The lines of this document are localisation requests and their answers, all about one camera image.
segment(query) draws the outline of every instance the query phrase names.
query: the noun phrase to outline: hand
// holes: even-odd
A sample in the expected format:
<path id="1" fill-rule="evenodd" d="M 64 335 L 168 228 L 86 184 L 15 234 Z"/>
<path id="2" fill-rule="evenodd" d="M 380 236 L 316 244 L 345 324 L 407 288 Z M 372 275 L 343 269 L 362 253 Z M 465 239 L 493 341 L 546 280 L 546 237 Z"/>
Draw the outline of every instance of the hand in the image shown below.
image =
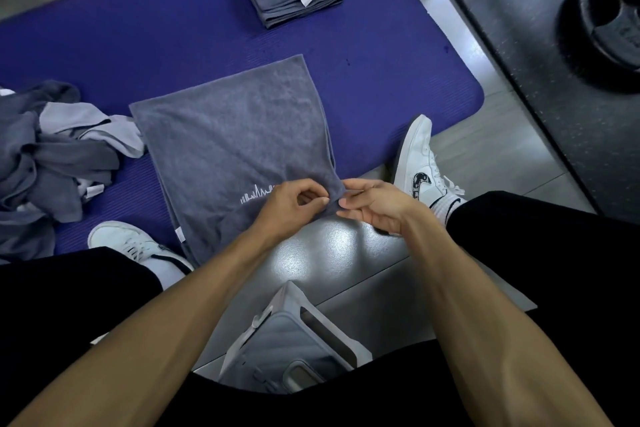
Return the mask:
<path id="1" fill-rule="evenodd" d="M 329 193 L 312 179 L 284 182 L 273 188 L 251 228 L 269 246 L 276 246 L 295 235 L 328 203 Z"/>
<path id="2" fill-rule="evenodd" d="M 406 213 L 423 204 L 391 183 L 370 179 L 345 179 L 347 193 L 338 201 L 345 211 L 337 215 L 364 221 L 377 229 L 402 234 Z"/>

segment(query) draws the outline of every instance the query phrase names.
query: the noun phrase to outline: gray plastic stool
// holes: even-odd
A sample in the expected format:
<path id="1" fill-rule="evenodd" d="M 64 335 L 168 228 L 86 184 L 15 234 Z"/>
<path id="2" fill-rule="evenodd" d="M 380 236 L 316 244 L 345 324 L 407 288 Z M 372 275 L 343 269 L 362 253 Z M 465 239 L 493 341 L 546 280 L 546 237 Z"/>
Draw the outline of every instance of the gray plastic stool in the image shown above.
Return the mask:
<path id="1" fill-rule="evenodd" d="M 371 361 L 371 353 L 350 339 L 308 301 L 291 281 L 227 351 L 223 385 L 288 394 L 331 380 Z"/>

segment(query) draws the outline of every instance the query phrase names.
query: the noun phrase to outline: person's left arm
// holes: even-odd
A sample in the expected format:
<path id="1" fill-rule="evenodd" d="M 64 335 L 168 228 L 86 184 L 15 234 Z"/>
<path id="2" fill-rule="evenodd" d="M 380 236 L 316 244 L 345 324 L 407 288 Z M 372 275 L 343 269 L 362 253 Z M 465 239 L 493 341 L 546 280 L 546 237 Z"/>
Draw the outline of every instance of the person's left arm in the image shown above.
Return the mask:
<path id="1" fill-rule="evenodd" d="M 271 192 L 253 225 L 71 365 L 11 423 L 153 425 L 196 363 L 230 300 L 278 243 L 328 203 L 310 179 Z"/>

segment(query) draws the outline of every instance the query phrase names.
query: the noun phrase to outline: person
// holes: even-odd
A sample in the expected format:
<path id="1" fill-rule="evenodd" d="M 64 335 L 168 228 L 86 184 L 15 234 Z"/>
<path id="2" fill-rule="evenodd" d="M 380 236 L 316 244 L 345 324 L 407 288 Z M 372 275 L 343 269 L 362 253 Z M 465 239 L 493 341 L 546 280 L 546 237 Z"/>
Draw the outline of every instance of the person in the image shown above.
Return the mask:
<path id="1" fill-rule="evenodd" d="M 188 425 L 210 423 L 221 409 L 265 419 L 292 408 L 335 420 L 348 415 L 342 407 L 359 417 L 415 412 L 436 425 L 633 419 L 634 390 L 623 377 L 635 349 L 627 271 L 637 263 L 638 227 L 507 192 L 465 201 L 440 177 L 430 130 L 424 119 L 410 127 L 397 185 L 345 180 L 338 214 L 404 238 L 436 341 L 289 396 L 190 372 L 244 281 L 328 202 L 318 183 L 290 181 L 231 245 L 164 292 L 145 264 L 166 250 L 118 222 L 90 237 L 95 248 L 0 268 L 1 420 Z M 520 311 L 470 256 L 538 308 Z"/>

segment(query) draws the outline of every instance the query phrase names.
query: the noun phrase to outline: yoga mat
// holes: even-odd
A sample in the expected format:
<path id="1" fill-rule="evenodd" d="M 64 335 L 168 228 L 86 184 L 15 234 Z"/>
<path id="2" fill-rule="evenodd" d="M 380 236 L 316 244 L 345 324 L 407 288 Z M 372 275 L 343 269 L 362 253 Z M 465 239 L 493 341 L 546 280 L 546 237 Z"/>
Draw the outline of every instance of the yoga mat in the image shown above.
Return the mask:
<path id="1" fill-rule="evenodd" d="M 70 82 L 111 114 L 302 53 L 342 178 L 389 160 L 414 115 L 426 114 L 438 133 L 483 102 L 419 0 L 345 0 L 271 30 L 249 0 L 59 0 L 2 22 L 0 48 L 0 85 Z M 58 227 L 57 252 L 84 248 L 103 220 L 128 221 L 179 248 L 148 156 L 124 163 L 84 221 Z"/>

